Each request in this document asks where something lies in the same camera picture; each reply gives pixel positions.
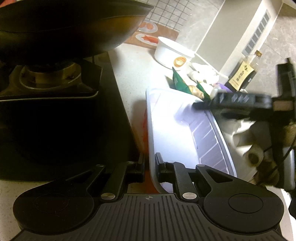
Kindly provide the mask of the white tissue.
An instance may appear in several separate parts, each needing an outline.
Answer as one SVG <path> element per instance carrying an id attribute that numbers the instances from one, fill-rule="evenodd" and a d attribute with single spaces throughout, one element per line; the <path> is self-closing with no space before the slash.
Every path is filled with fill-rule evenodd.
<path id="1" fill-rule="evenodd" d="M 199 63 L 192 63 L 193 71 L 200 73 L 199 82 L 204 82 L 206 84 L 215 84 L 219 80 L 219 75 L 208 65 L 203 65 Z"/>

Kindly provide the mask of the cartoon chef wall sticker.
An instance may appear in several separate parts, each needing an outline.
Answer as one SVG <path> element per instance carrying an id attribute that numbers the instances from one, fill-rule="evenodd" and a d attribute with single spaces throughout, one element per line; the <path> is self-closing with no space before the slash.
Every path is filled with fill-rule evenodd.
<path id="1" fill-rule="evenodd" d="M 157 37 L 175 41 L 187 20 L 193 13 L 197 1 L 188 0 L 146 0 L 152 10 L 145 17 L 136 32 L 125 41 L 126 44 L 155 49 Z"/>

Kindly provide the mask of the soy sauce bottle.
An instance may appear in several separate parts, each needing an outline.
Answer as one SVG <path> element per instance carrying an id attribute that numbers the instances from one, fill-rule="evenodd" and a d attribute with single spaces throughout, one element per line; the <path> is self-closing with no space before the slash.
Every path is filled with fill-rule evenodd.
<path id="1" fill-rule="evenodd" d="M 259 50 L 245 56 L 236 66 L 225 86 L 232 92 L 244 92 L 258 72 L 261 57 L 262 53 Z"/>

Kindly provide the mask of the grey wall outlet strip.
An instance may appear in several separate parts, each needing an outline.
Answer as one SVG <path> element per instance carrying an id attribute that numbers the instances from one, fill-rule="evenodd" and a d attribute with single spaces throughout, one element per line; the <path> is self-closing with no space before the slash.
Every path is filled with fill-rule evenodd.
<path id="1" fill-rule="evenodd" d="M 262 17 L 258 27 L 256 28 L 254 34 L 252 35 L 252 37 L 248 41 L 246 47 L 242 51 L 243 55 L 247 56 L 252 53 L 252 51 L 255 48 L 256 44 L 258 43 L 260 37 L 262 36 L 264 30 L 266 29 L 266 26 L 267 26 L 269 20 L 270 20 L 270 14 L 269 14 L 269 11 L 266 11 L 264 16 Z"/>

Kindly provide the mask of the pink purple sponge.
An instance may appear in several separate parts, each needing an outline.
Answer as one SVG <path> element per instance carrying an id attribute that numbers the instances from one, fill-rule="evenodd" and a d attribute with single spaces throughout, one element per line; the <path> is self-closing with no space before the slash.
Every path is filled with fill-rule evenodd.
<path id="1" fill-rule="evenodd" d="M 228 87 L 226 87 L 224 84 L 221 84 L 221 83 L 215 83 L 214 87 L 217 89 L 223 89 L 225 91 L 231 92 L 231 90 Z"/>

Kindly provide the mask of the red foil food tray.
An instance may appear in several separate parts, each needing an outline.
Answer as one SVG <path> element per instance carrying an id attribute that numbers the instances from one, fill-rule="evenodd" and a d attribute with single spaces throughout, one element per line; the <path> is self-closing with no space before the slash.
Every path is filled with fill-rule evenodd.
<path id="1" fill-rule="evenodd" d="M 160 153 L 165 162 L 179 162 L 190 169 L 203 164 L 237 175 L 213 114 L 192 108 L 200 99 L 170 88 L 150 88 L 145 95 L 150 176 L 159 193 L 171 193 L 173 188 L 167 181 L 157 179 L 156 153 Z"/>

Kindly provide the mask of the black wok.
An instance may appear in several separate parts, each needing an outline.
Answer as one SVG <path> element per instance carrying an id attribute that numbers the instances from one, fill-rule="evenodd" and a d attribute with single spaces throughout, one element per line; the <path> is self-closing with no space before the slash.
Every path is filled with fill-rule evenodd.
<path id="1" fill-rule="evenodd" d="M 1 61 L 73 61 L 110 51 L 138 29 L 140 1 L 17 1 L 1 8 Z"/>

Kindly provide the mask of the green snack packet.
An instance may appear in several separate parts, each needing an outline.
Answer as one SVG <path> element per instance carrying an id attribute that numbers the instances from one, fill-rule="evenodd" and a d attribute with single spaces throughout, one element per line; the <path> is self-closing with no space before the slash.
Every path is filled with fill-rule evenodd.
<path id="1" fill-rule="evenodd" d="M 211 100 L 210 95 L 205 91 L 205 89 L 203 88 L 203 86 L 199 82 L 197 82 L 196 87 L 203 93 L 204 100 Z"/>
<path id="2" fill-rule="evenodd" d="M 173 70 L 173 82 L 175 85 L 175 89 L 187 94 L 192 94 L 191 90 L 189 89 L 188 85 L 184 82 L 182 77 L 177 73 L 175 68 L 172 68 Z"/>

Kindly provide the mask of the garlic bulb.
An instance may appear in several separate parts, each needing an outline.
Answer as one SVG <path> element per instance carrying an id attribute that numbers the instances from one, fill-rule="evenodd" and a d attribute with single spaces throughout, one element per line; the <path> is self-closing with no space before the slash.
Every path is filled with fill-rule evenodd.
<path id="1" fill-rule="evenodd" d="M 191 71 L 188 73 L 188 77 L 194 82 L 199 82 L 200 73 L 197 71 Z"/>

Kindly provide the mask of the ginger root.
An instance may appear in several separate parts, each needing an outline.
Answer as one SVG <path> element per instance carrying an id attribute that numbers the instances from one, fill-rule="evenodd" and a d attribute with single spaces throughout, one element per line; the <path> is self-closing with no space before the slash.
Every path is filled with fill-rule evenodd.
<path id="1" fill-rule="evenodd" d="M 192 95 L 194 95 L 194 96 L 196 96 L 196 97 L 198 97 L 200 99 L 205 98 L 204 93 L 198 87 L 196 87 L 194 85 L 189 85 L 188 87 L 189 87 L 189 90 L 190 90 Z"/>

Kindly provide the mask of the black gas stove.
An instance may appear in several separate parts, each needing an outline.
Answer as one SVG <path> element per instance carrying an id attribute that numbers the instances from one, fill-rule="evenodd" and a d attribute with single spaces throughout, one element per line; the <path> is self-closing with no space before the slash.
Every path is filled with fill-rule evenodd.
<path id="1" fill-rule="evenodd" d="M 82 60 L 77 84 L 24 92 L 1 71 L 1 179 L 51 181 L 96 165 L 137 162 L 139 150 L 107 53 Z"/>

